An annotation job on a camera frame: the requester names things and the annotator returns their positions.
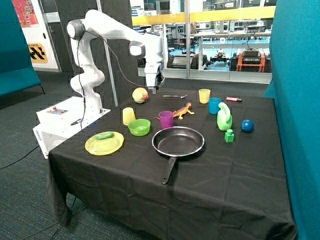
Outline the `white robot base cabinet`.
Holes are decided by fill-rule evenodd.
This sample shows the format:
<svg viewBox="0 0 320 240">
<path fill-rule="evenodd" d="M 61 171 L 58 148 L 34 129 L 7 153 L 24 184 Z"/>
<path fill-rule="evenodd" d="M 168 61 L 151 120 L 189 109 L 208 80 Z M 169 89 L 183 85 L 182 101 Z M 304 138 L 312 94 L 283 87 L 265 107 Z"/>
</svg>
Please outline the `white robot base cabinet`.
<svg viewBox="0 0 320 240">
<path fill-rule="evenodd" d="M 36 113 L 39 124 L 33 128 L 45 159 L 49 152 L 110 112 L 103 108 L 98 113 L 84 110 L 83 98 L 72 96 Z"/>
</svg>

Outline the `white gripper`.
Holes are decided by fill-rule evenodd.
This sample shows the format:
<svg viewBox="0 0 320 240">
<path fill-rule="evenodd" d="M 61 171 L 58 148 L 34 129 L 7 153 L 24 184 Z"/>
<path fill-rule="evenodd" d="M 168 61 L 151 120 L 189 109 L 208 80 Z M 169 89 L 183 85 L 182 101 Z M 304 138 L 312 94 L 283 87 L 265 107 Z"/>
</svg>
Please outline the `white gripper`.
<svg viewBox="0 0 320 240">
<path fill-rule="evenodd" d="M 162 62 L 147 62 L 144 68 L 146 87 L 152 88 L 152 93 L 156 94 L 156 87 L 160 87 L 164 82 L 162 75 L 163 63 Z"/>
</svg>

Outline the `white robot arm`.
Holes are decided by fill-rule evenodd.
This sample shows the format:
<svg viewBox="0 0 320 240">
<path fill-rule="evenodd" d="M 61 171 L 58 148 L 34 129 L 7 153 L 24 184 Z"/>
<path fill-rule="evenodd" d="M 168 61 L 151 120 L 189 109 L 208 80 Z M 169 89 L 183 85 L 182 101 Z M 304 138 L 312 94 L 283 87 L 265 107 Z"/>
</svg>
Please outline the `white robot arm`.
<svg viewBox="0 0 320 240">
<path fill-rule="evenodd" d="M 67 25 L 71 48 L 76 65 L 83 73 L 71 79 L 71 87 L 84 98 L 85 112 L 100 113 L 103 110 L 101 97 L 94 87 L 105 80 L 93 60 L 90 42 L 95 38 L 129 41 L 129 53 L 137 59 L 145 59 L 146 86 L 156 93 L 161 83 L 163 68 L 162 39 L 159 35 L 140 34 L 110 16 L 91 9 L 84 19 L 72 20 Z"/>
</svg>

